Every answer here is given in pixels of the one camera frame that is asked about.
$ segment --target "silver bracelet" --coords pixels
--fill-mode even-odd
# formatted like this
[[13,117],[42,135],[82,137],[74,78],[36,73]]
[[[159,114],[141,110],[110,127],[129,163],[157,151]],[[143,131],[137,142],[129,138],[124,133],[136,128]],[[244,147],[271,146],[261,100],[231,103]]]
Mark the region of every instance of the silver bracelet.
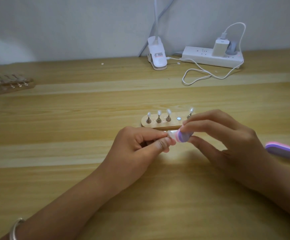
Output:
[[9,232],[9,240],[17,240],[16,236],[15,236],[15,230],[16,227],[23,223],[25,220],[23,218],[18,218],[17,221],[14,223],[14,225],[11,227],[11,230]]

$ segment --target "power strip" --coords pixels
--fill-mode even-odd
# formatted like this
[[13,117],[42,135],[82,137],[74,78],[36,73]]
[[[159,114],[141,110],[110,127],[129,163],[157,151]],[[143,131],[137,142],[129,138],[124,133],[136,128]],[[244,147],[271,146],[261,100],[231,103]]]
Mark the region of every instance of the power strip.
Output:
[[223,57],[212,56],[212,53],[213,49],[186,46],[183,51],[182,59],[192,59],[199,64],[215,65],[228,68],[239,68],[240,64],[243,62],[243,54],[240,51],[238,51],[234,56],[225,54]]

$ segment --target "finger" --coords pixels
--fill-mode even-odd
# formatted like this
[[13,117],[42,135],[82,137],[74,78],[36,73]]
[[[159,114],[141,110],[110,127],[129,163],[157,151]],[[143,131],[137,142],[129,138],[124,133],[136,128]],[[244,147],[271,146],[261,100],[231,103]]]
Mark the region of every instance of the finger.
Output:
[[180,128],[181,132],[206,132],[211,137],[221,141],[224,145],[236,142],[237,131],[211,120],[191,121]]
[[214,110],[192,115],[190,116],[189,119],[183,121],[183,125],[186,125],[188,122],[197,121],[197,120],[211,120],[234,130],[240,129],[243,126],[238,121],[236,121],[233,117],[231,117],[229,114],[219,109],[214,109]]
[[139,144],[143,141],[151,141],[168,136],[167,132],[147,127],[134,128],[134,135]]
[[223,168],[224,157],[221,151],[216,149],[213,145],[197,136],[191,136],[188,140],[198,150],[203,153],[205,157],[216,167]]
[[148,163],[151,163],[160,153],[169,149],[169,146],[171,146],[172,143],[173,142],[169,137],[164,137],[142,149],[137,150],[135,153],[138,158],[148,160]]

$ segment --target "nail file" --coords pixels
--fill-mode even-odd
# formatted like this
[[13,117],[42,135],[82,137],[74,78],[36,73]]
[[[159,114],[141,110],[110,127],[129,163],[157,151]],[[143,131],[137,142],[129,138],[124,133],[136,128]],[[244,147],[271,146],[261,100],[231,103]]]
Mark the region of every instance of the nail file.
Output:
[[271,153],[280,157],[290,158],[289,145],[285,145],[276,141],[270,141],[265,145],[265,149],[268,153]]

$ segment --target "wooden holder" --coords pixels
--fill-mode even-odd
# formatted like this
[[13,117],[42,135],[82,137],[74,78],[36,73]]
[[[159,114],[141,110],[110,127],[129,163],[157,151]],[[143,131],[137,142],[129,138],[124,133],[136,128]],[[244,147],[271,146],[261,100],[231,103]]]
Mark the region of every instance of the wooden holder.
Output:
[[147,123],[148,116],[144,116],[141,120],[141,124],[143,127],[153,128],[153,129],[179,129],[183,125],[183,121],[187,120],[187,116],[189,115],[189,112],[172,112],[170,117],[171,121],[166,121],[166,118],[168,117],[167,113],[164,113],[160,116],[160,119],[162,122],[157,123],[156,119],[158,118],[158,115],[151,115],[151,123]]

